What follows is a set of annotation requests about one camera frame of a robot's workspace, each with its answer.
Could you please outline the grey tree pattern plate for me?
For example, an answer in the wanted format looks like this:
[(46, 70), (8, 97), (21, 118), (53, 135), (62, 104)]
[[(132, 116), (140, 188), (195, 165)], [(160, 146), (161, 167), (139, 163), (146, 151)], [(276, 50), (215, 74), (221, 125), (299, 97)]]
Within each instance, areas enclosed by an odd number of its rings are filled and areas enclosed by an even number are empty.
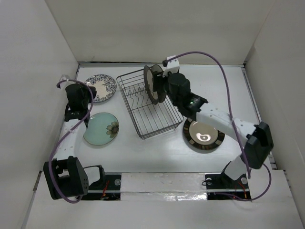
[(161, 66), (155, 64), (151, 67), (152, 70), (152, 81), (153, 81), (153, 92), (157, 92), (157, 102), (163, 103), (166, 99), (167, 92), (164, 89), (165, 79), (163, 78), (163, 70)]

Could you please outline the brown rim cream plate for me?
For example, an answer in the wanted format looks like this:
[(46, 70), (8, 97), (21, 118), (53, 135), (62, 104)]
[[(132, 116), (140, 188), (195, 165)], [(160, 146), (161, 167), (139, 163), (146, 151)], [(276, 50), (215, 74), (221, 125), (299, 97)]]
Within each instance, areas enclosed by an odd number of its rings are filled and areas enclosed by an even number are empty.
[(153, 91), (153, 74), (152, 70), (149, 66), (144, 66), (143, 69), (143, 77), (144, 77), (144, 84), (145, 90), (149, 99), (151, 100), (153, 105), (158, 103), (158, 94)]

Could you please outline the blue floral plate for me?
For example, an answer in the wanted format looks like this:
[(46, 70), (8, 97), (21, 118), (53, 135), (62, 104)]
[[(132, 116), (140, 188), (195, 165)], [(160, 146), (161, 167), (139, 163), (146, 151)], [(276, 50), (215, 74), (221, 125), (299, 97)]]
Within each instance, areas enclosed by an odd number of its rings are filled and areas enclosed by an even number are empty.
[(91, 76), (84, 81), (89, 87), (95, 87), (96, 96), (93, 100), (94, 103), (101, 103), (109, 100), (116, 92), (116, 81), (109, 75), (97, 74)]

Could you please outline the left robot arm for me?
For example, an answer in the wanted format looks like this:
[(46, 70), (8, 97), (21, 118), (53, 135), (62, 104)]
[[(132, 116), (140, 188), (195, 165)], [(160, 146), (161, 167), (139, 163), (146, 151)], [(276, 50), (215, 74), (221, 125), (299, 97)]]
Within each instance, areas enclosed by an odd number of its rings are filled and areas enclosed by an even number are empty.
[(76, 204), (88, 194), (89, 188), (101, 189), (106, 175), (101, 165), (83, 167), (77, 158), (81, 140), (87, 130), (96, 89), (71, 80), (65, 87), (68, 103), (60, 139), (43, 165), (51, 198)]

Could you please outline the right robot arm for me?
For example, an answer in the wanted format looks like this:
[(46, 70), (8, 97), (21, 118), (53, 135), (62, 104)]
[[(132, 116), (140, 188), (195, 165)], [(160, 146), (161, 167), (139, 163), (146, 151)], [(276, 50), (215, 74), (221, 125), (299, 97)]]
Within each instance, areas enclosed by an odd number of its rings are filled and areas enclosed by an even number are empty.
[(265, 122), (253, 124), (233, 118), (212, 103), (191, 92), (190, 81), (181, 73), (164, 76), (153, 72), (153, 89), (167, 93), (172, 104), (186, 118), (210, 125), (233, 138), (241, 147), (241, 154), (229, 162), (220, 175), (224, 187), (232, 187), (248, 169), (260, 169), (274, 147), (270, 127)]

